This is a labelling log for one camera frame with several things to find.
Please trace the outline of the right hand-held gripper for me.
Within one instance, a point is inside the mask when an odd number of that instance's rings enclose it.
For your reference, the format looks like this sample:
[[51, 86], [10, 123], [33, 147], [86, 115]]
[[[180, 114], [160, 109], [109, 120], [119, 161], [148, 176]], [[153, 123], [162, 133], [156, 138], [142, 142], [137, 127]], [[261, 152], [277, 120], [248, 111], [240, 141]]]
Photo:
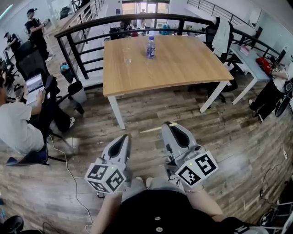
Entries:
[[[211, 152], [196, 145], [192, 133], [183, 126], [165, 122], [162, 137], [167, 151], [171, 153], [164, 165], [168, 177], [176, 176], [183, 184], [193, 188], [219, 169]], [[176, 157], [173, 153], [180, 153], [181, 148], [189, 150]]]

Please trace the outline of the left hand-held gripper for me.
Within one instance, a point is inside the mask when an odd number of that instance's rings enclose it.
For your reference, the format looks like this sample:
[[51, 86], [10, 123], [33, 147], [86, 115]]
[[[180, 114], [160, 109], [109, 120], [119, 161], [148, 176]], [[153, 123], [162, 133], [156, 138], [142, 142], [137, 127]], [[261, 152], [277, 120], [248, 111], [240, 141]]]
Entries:
[[98, 193], [114, 194], [131, 186], [133, 173], [126, 165], [130, 158], [131, 136], [124, 134], [110, 142], [102, 158], [91, 163], [84, 179]]

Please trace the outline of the yellow and white straw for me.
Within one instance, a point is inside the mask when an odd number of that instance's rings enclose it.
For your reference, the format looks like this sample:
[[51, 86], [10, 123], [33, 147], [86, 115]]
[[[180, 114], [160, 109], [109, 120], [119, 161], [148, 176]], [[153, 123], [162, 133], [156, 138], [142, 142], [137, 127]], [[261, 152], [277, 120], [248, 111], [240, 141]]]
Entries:
[[[178, 125], [177, 123], [175, 123], [175, 122], [172, 122], [172, 123], [170, 123], [170, 124], [168, 124], [170, 127], [172, 127], [172, 126], [176, 126], [176, 125]], [[162, 129], [162, 127], [157, 127], [157, 128], [152, 128], [152, 129], [148, 129], [148, 130], [145, 130], [145, 131], [141, 131], [140, 133], [149, 133], [149, 132], [154, 132], [154, 131], [158, 131], [158, 130], [161, 130]]]

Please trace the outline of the clear drinking glass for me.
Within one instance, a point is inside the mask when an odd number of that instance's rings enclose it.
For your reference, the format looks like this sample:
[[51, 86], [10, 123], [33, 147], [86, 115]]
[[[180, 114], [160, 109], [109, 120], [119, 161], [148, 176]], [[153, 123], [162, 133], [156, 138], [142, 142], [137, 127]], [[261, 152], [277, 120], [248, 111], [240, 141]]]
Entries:
[[131, 53], [131, 49], [130, 48], [124, 48], [123, 49], [123, 58], [124, 58], [124, 62], [126, 64], [130, 64], [131, 63], [132, 53]]

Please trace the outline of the person's left forearm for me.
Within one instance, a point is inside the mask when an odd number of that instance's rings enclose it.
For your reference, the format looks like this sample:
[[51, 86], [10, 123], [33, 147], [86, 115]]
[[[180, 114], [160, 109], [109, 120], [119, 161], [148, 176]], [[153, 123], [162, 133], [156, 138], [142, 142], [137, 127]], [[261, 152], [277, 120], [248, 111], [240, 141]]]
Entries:
[[102, 207], [93, 222], [90, 234], [102, 234], [115, 217], [122, 201], [123, 192], [118, 191], [105, 196]]

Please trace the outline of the person's right forearm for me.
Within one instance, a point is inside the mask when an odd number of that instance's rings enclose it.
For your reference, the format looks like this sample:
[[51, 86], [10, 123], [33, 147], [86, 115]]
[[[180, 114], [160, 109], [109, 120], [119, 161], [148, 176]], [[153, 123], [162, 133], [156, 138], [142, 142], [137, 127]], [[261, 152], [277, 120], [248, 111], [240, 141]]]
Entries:
[[202, 184], [189, 187], [183, 184], [184, 191], [191, 206], [209, 215], [214, 221], [221, 222], [225, 216], [218, 203], [206, 192]]

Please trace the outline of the white table leg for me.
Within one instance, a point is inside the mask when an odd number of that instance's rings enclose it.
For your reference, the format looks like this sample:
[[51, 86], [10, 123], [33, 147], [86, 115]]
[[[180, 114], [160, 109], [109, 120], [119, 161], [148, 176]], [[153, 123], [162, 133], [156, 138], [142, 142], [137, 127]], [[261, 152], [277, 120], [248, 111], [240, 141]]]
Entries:
[[124, 130], [125, 129], [125, 124], [124, 124], [123, 118], [121, 116], [120, 109], [119, 109], [116, 97], [115, 96], [108, 96], [108, 100], [109, 100], [111, 108], [112, 108], [112, 110], [114, 112], [114, 116], [115, 116], [115, 118], [116, 118], [116, 120], [118, 122], [118, 125], [119, 125], [120, 129]]
[[212, 94], [209, 96], [207, 101], [204, 103], [204, 105], [200, 108], [200, 112], [204, 113], [208, 107], [213, 103], [213, 101], [218, 97], [218, 95], [222, 92], [224, 87], [227, 85], [228, 81], [222, 81], [218, 84], [216, 89], [212, 92]]

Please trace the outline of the person's grey denim shorts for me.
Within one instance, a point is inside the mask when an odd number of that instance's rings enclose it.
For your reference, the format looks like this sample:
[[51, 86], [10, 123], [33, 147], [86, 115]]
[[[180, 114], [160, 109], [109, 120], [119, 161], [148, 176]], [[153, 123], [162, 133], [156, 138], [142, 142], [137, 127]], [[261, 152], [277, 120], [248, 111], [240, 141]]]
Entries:
[[122, 202], [145, 190], [176, 191], [185, 195], [185, 192], [183, 189], [180, 189], [175, 184], [173, 184], [172, 182], [168, 181], [165, 178], [150, 177], [147, 180], [148, 182], [145, 183], [141, 177], [136, 177], [132, 179], [131, 186], [127, 187], [126, 190], [123, 192]]

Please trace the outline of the white waste bin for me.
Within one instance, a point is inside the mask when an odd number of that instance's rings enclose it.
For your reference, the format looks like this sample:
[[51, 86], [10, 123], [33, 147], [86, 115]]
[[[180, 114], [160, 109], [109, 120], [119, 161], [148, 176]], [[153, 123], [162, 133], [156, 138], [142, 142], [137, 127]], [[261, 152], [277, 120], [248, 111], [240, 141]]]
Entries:
[[71, 94], [71, 97], [79, 104], [82, 104], [87, 100], [87, 96], [83, 87], [74, 90], [73, 94]]

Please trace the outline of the person's black shirt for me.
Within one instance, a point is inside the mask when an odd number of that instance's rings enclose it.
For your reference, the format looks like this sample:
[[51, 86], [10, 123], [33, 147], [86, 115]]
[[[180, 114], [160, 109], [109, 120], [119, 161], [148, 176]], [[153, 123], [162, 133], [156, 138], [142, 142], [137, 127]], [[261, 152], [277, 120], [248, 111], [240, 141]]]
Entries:
[[221, 222], [193, 209], [177, 191], [144, 190], [122, 202], [103, 234], [268, 234], [235, 217]]

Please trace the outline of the dark blue chair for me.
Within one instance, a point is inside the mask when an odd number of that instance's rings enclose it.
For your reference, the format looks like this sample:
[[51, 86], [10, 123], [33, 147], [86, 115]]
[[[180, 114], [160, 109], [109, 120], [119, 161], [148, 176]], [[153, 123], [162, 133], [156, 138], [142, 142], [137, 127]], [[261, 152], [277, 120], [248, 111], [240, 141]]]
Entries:
[[31, 151], [21, 159], [17, 160], [13, 157], [10, 157], [7, 162], [6, 166], [30, 166], [30, 165], [49, 165], [47, 163], [48, 161], [48, 149], [47, 144], [43, 146], [43, 148], [40, 151]]

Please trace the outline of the black waste bin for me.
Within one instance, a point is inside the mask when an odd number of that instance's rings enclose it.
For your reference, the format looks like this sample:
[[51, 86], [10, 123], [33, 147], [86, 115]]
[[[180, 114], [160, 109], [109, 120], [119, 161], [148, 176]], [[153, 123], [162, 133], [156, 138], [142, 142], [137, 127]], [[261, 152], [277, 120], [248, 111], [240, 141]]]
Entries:
[[60, 65], [60, 73], [65, 77], [69, 84], [73, 82], [74, 75], [67, 62], [64, 62]]

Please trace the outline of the blue capped water bottle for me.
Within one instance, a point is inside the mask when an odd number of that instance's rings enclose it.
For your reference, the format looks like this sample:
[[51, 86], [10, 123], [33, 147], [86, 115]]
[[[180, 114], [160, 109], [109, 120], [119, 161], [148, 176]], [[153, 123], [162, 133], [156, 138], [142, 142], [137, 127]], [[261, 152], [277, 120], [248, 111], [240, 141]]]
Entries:
[[154, 58], [155, 56], [155, 37], [154, 36], [149, 36], [148, 38], [148, 43], [146, 47], [146, 56], [149, 59]]

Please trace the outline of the light grey desk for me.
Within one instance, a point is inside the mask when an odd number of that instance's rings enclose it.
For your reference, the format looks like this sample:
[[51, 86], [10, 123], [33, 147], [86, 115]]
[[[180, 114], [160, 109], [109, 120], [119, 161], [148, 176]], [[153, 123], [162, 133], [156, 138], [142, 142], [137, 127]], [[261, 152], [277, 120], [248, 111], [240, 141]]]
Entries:
[[256, 59], [259, 57], [254, 50], [250, 50], [249, 55], [244, 55], [240, 51], [240, 46], [232, 44], [230, 46], [231, 51], [238, 57], [238, 59], [244, 64], [250, 74], [253, 76], [253, 80], [245, 87], [245, 89], [233, 100], [232, 104], [236, 105], [246, 93], [258, 82], [258, 81], [270, 81], [271, 78], [260, 68]]

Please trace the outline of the open laptop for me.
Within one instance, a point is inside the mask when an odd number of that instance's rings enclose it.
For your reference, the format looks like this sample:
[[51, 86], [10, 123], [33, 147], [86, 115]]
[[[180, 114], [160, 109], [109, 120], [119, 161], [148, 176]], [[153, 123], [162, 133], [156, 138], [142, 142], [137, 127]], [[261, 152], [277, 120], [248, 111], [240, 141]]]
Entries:
[[37, 95], [39, 91], [44, 90], [44, 84], [42, 80], [42, 75], [37, 74], [26, 81], [28, 95], [26, 98], [26, 104], [30, 105], [37, 100]]

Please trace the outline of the white jacket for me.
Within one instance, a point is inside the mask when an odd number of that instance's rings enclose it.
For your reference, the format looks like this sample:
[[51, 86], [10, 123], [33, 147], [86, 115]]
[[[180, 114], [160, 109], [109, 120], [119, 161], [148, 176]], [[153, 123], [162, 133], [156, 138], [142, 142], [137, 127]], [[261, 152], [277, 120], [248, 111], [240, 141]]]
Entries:
[[212, 41], [212, 48], [213, 53], [218, 57], [221, 57], [228, 49], [230, 24], [226, 19], [220, 17], [217, 17], [217, 22], [219, 22], [219, 25]]

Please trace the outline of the red bag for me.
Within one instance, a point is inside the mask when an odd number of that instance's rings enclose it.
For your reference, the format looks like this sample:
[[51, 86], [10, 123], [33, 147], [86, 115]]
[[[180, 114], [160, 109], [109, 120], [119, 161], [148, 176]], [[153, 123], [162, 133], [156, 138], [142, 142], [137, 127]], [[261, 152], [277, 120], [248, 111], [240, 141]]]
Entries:
[[265, 73], [269, 74], [272, 71], [272, 67], [264, 57], [259, 57], [255, 61]]

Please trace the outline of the black mesh office chair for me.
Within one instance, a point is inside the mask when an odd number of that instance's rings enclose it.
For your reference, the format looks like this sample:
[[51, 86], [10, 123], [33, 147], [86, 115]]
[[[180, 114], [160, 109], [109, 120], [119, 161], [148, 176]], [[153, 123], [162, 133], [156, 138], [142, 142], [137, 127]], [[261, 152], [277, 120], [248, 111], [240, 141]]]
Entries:
[[[53, 97], [57, 100], [58, 104], [66, 98], [73, 100], [71, 94], [73, 94], [74, 90], [83, 87], [80, 81], [76, 81], [68, 86], [68, 94], [65, 96], [59, 96], [60, 89], [58, 88], [57, 79], [49, 73], [45, 60], [42, 58], [39, 50], [34, 47], [30, 41], [25, 42], [19, 47], [16, 53], [16, 68], [25, 81], [37, 74], [41, 74], [45, 90], [45, 98], [49, 99]], [[83, 114], [84, 109], [81, 104], [75, 100], [73, 101], [75, 102], [75, 110], [78, 113]]]

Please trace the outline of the light wooden table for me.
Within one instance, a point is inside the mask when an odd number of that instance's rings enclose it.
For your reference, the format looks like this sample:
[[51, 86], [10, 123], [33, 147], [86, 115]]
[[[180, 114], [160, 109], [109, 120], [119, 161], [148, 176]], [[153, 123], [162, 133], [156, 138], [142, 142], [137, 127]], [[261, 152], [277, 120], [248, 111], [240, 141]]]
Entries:
[[[84, 31], [86, 29], [91, 29], [92, 27], [97, 26], [105, 26], [109, 25], [111, 23], [119, 23], [119, 22], [131, 22], [131, 21], [137, 21], [137, 20], [149, 20], [149, 19], [166, 19], [166, 20], [173, 20], [177, 21], [178, 25], [175, 28], [151, 28], [151, 29], [130, 29], [130, 30], [124, 30], [124, 29], [117, 29], [117, 30], [111, 30], [108, 29], [105, 33], [98, 34], [97, 36], [88, 37], [85, 36], [84, 38], [81, 37], [80, 39], [74, 39], [73, 34], [76, 32]], [[184, 15], [178, 15], [178, 14], [165, 14], [165, 13], [146, 13], [146, 14], [128, 14], [128, 15], [115, 15], [115, 16], [108, 16], [103, 17], [96, 20], [87, 21], [81, 24], [78, 24], [73, 27], [69, 27], [67, 29], [60, 30], [56, 35], [55, 38], [57, 39], [57, 42], [59, 43], [60, 49], [63, 53], [63, 56], [68, 63], [74, 78], [78, 80], [77, 71], [81, 71], [82, 76], [84, 79], [89, 79], [89, 74], [103, 70], [103, 66], [95, 65], [93, 68], [87, 69], [85, 66], [89, 64], [95, 64], [98, 62], [103, 61], [103, 56], [100, 56], [98, 58], [93, 58], [87, 61], [82, 60], [82, 55], [86, 55], [89, 53], [93, 53], [96, 51], [101, 51], [104, 49], [104, 46], [95, 46], [92, 49], [88, 49], [85, 51], [81, 51], [78, 49], [78, 45], [83, 45], [85, 43], [98, 40], [101, 38], [112, 38], [117, 35], [124, 35], [129, 36], [132, 33], [135, 32], [147, 32], [147, 31], [153, 31], [153, 32], [174, 32], [176, 35], [182, 35], [184, 32], [186, 33], [197, 33], [197, 34], [207, 34], [207, 29], [204, 31], [200, 30], [188, 30], [184, 28], [184, 24], [186, 22], [192, 22], [192, 23], [198, 23], [202, 24], [204, 26], [214, 26], [216, 25], [216, 21], [210, 21], [206, 19], [202, 19], [199, 17], [192, 17], [192, 16], [184, 16]]]

